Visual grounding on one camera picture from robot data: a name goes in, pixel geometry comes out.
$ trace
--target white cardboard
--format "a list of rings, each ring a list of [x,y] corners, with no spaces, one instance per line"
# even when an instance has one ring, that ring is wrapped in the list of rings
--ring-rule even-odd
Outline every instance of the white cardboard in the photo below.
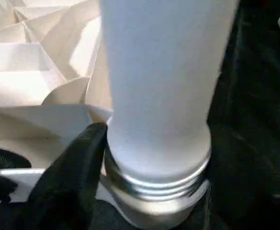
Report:
[[[0,148],[34,168],[111,115],[99,14],[97,0],[0,0]]]
[[[11,5],[35,12],[47,6],[35,2]],[[96,0],[62,4],[0,29],[0,107],[84,103],[100,41],[99,6]]]

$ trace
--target cardboard box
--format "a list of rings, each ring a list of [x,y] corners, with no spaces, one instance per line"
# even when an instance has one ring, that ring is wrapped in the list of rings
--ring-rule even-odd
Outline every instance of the cardboard box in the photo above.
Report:
[[[46,168],[110,117],[101,37],[97,0],[0,0],[0,148]]]

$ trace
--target white tray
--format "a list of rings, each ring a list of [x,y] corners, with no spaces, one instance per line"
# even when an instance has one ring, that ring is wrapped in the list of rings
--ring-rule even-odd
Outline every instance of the white tray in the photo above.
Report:
[[[0,148],[47,168],[111,97],[98,0],[0,0]]]

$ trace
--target metal base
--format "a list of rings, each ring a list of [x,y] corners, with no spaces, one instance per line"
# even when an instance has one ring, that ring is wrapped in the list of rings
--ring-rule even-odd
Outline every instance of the metal base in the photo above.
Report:
[[[209,182],[199,175],[184,183],[188,187],[177,186],[176,189],[164,184],[163,189],[152,187],[151,194],[139,192],[128,187],[130,182],[115,180],[107,171],[114,172],[115,165],[105,159],[101,169],[101,178],[96,199],[112,204],[118,212],[132,225],[140,229],[167,230],[181,224],[191,213],[193,207],[205,194]],[[44,169],[4,169],[0,175],[18,183],[18,189],[11,194],[12,202],[26,202],[32,188],[38,182]]]

